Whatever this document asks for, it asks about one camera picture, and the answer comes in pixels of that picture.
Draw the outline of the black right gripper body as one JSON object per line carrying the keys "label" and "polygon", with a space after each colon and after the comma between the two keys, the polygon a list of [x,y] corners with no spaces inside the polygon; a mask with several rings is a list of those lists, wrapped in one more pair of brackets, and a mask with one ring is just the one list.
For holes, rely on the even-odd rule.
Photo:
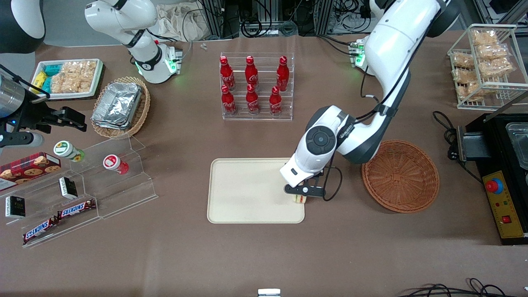
{"label": "black right gripper body", "polygon": [[48,107],[47,98],[25,98],[16,111],[16,132],[21,130],[39,130],[51,133],[51,126],[62,127],[63,123],[55,114],[56,110]]}

